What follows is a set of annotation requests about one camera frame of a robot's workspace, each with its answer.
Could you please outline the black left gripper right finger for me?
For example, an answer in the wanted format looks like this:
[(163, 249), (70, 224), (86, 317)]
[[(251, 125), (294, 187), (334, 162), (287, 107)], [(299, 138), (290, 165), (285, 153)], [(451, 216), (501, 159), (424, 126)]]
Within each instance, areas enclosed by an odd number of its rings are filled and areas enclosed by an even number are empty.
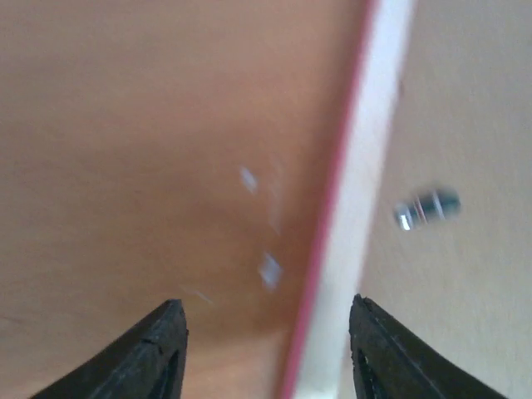
[(349, 318), (358, 398), (501, 398), (449, 362), (370, 298), (356, 295)]

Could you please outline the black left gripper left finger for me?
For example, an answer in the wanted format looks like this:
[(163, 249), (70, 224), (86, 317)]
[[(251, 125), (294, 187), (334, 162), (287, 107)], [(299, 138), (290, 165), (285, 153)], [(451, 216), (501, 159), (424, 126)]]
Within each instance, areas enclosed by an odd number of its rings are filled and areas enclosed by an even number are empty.
[(179, 398), (189, 331), (179, 299), (163, 302), (35, 398)]

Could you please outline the pink picture frame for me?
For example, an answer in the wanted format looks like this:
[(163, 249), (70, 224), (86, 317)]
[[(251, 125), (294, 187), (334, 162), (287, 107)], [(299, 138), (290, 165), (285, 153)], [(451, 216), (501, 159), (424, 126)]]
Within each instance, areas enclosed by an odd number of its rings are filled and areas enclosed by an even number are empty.
[[(377, 1), (282, 397), (353, 397), (352, 298), (511, 398), (531, 395), (531, 4)], [(461, 211), (412, 231), (434, 188)]]

